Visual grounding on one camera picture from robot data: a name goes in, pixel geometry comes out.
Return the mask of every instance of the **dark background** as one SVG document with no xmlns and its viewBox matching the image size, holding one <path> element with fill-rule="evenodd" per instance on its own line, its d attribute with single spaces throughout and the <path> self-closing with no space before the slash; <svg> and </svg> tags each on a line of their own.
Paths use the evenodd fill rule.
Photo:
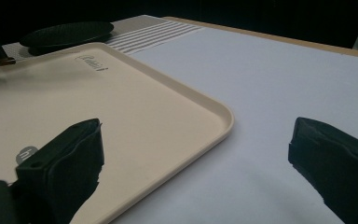
<svg viewBox="0 0 358 224">
<path fill-rule="evenodd" d="M 344 48 L 358 36 L 358 0 L 0 0 L 0 41 L 74 21 L 173 16 Z"/>
</svg>

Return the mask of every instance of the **plastic tray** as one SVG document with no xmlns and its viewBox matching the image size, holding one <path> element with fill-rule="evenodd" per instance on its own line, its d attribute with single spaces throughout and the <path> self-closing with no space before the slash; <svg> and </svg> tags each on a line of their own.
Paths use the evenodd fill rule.
<svg viewBox="0 0 358 224">
<path fill-rule="evenodd" d="M 225 139 L 229 108 L 92 43 L 0 67 L 0 179 L 16 156 L 70 125 L 100 119 L 100 184 L 71 223 L 107 223 Z"/>
</svg>

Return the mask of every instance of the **table surface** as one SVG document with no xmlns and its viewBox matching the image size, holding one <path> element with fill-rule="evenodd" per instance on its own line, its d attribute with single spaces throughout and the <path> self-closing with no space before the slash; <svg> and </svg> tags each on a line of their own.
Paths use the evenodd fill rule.
<svg viewBox="0 0 358 224">
<path fill-rule="evenodd" d="M 226 140 L 112 223 L 342 223 L 287 153 L 298 117 L 358 138 L 358 50 L 153 20 L 201 29 L 130 56 L 224 103 L 235 123 Z"/>
</svg>

